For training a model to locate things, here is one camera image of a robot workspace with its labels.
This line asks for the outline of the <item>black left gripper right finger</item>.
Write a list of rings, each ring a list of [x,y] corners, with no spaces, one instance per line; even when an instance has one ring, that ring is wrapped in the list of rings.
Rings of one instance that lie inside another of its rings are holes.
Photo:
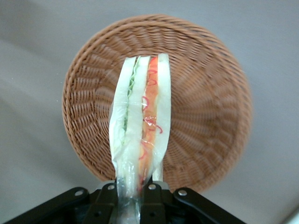
[[[150,183],[142,189],[142,224],[243,224],[244,222],[190,188],[174,192]]]

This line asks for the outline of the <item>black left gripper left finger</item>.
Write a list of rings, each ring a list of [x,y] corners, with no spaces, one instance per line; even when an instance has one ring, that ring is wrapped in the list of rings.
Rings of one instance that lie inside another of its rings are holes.
[[[90,193],[72,188],[20,215],[7,224],[110,224],[117,205],[115,183]]]

